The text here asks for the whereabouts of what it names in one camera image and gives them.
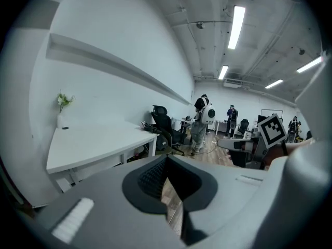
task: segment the air vent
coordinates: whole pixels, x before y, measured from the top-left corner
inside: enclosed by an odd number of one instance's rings
[[[242,86],[242,82],[238,81],[236,79],[226,79],[224,81],[224,87],[228,87],[228,88],[240,88]]]

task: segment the wooden floor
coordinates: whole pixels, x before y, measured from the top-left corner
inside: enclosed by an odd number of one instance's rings
[[[183,150],[186,154],[186,157],[191,159],[225,166],[234,166],[232,161],[228,159],[226,150],[212,143],[213,141],[217,142],[219,139],[222,139],[223,136],[224,133],[218,133],[218,135],[215,135],[215,132],[213,131],[211,131],[210,134],[205,135],[204,149],[201,149],[199,154],[195,154],[194,156],[191,156],[192,145],[181,145],[179,149]],[[167,221],[170,227],[175,231],[177,235],[180,236],[183,212],[182,202],[168,179],[166,180],[165,186],[163,188],[161,201],[167,205]]]

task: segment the backpack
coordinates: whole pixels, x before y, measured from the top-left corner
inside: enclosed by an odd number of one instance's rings
[[[205,97],[202,97],[202,100],[205,106],[196,113],[195,120],[201,121],[204,125],[211,125],[214,123],[216,112],[212,105],[208,105]]]
[[[237,118],[238,118],[238,110],[234,109],[232,114],[230,115],[230,119],[236,121]]]
[[[295,122],[292,122],[292,123],[290,124],[289,131],[295,133],[295,130],[296,130],[296,123],[295,123]]]

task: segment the pants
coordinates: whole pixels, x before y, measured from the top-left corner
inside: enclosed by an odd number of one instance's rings
[[[229,134],[229,129],[230,129],[230,119],[228,119],[228,121],[227,121],[226,136],[228,136],[228,134]],[[230,137],[234,136],[234,131],[235,131],[235,129],[230,130]]]
[[[202,147],[204,147],[205,141],[205,131],[206,125],[202,124],[201,121],[195,121],[191,127],[191,137],[194,140],[195,144],[193,146],[193,150],[198,152]]]

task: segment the ceiling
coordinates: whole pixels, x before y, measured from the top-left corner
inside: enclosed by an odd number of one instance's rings
[[[294,102],[317,69],[296,69],[321,53],[310,11],[290,0],[154,0],[175,32],[196,81],[225,79],[271,98]],[[234,5],[246,8],[236,49],[228,49]],[[199,29],[195,22],[204,22]],[[281,84],[265,89],[278,79]]]

